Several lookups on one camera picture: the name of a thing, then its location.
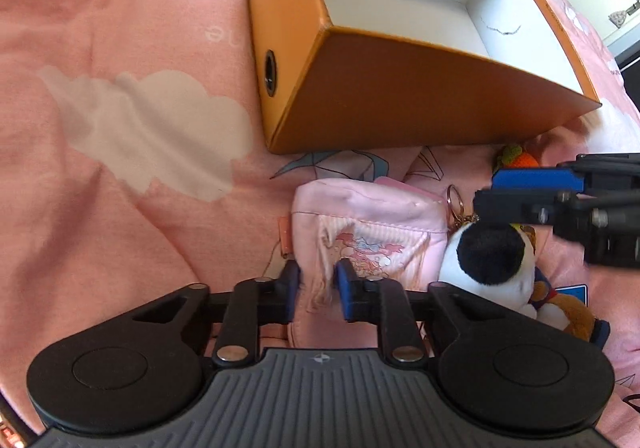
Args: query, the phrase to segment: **white cloud print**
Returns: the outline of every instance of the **white cloud print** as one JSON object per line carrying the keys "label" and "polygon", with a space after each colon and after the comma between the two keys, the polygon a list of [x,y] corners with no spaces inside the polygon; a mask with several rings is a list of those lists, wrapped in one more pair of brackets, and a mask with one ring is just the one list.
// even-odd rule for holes
{"label": "white cloud print", "polygon": [[141,80],[122,73],[110,82],[69,79],[46,66],[38,76],[58,103],[70,145],[139,194],[157,178],[185,195],[220,199],[233,187],[231,161],[252,149],[244,107],[209,96],[183,72],[165,70]]}
{"label": "white cloud print", "polygon": [[640,152],[640,127],[636,120],[601,98],[602,106],[581,119],[589,129],[587,149],[591,154]]}

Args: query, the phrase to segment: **black and white plush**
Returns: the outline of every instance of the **black and white plush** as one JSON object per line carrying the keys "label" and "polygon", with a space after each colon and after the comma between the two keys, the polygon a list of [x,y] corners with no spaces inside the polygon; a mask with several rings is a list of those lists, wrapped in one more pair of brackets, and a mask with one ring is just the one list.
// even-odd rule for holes
{"label": "black and white plush", "polygon": [[473,222],[449,239],[439,280],[535,319],[529,238],[509,224]]}

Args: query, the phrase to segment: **cartoon print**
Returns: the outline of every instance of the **cartoon print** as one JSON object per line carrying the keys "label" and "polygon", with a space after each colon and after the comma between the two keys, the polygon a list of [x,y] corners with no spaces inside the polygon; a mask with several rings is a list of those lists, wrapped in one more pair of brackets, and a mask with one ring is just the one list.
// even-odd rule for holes
{"label": "cartoon print", "polygon": [[413,170],[409,170],[407,175],[419,175],[421,177],[427,177],[429,179],[435,179],[436,181],[442,181],[444,172],[440,167],[438,160],[433,155],[433,152],[428,146],[425,146],[418,155],[420,165]]}
{"label": "cartoon print", "polygon": [[585,28],[580,23],[580,20],[578,20],[578,14],[570,6],[565,5],[564,13],[567,15],[567,18],[574,23],[575,27],[577,27],[578,30],[582,31],[583,33],[587,33]]}
{"label": "cartoon print", "polygon": [[615,58],[612,58],[607,62],[607,68],[609,69],[609,72],[616,77],[618,85],[622,86],[625,84],[625,79],[622,77],[622,73],[620,72],[620,68],[618,67]]}
{"label": "cartoon print", "polygon": [[631,388],[631,385],[634,384],[635,378],[636,378],[636,375],[632,374],[631,376],[627,376],[625,378],[620,378],[619,380],[616,380],[616,384],[619,384],[620,386],[626,386],[626,388]]}
{"label": "cartoon print", "polygon": [[234,186],[233,161],[254,146],[246,109],[181,71],[105,80],[46,66],[38,77],[58,104],[69,145],[137,194],[158,179],[204,202],[221,199]]}
{"label": "cartoon print", "polygon": [[580,117],[589,133],[586,139],[590,154],[626,152],[630,143],[640,142],[640,126],[635,118],[600,98],[602,106]]}
{"label": "cartoon print", "polygon": [[338,251],[338,258],[351,259],[358,276],[386,276],[384,270],[391,265],[391,256],[404,250],[401,244],[369,244],[365,238],[345,232],[335,237],[334,248]]}
{"label": "cartoon print", "polygon": [[316,179],[337,177],[372,182],[388,174],[389,163],[378,155],[359,150],[311,152],[284,165],[271,178],[297,168],[313,168]]}

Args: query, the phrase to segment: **keyring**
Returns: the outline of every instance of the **keyring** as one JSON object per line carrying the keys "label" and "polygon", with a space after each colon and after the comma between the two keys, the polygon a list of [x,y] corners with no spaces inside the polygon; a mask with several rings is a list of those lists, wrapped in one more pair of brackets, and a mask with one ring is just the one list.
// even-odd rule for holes
{"label": "keyring", "polygon": [[[451,200],[452,192],[455,192],[456,197],[458,198],[458,213],[453,209],[453,201]],[[476,214],[465,215],[465,203],[462,202],[462,195],[460,195],[460,192],[453,184],[447,186],[447,206],[449,213],[453,217],[453,224],[449,226],[450,234],[458,231],[465,224],[478,222],[478,216]]]}
{"label": "keyring", "polygon": [[[453,210],[453,202],[451,201],[451,192],[455,192],[456,197],[458,198],[458,207],[460,208],[460,211],[458,213],[456,213]],[[458,221],[465,214],[465,203],[462,202],[462,195],[460,195],[460,192],[453,184],[450,184],[449,186],[447,186],[447,206],[449,208],[449,212],[451,213],[451,216],[453,217],[454,221]]]}

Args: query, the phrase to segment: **blue tag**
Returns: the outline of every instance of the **blue tag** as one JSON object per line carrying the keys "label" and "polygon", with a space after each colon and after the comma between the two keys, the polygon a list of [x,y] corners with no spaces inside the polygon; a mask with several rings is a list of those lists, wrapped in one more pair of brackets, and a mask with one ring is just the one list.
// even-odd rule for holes
{"label": "blue tag", "polygon": [[589,298],[588,298],[586,284],[570,285],[568,287],[556,287],[556,291],[558,291],[558,293],[575,296],[578,300],[580,300],[586,306],[589,305]]}

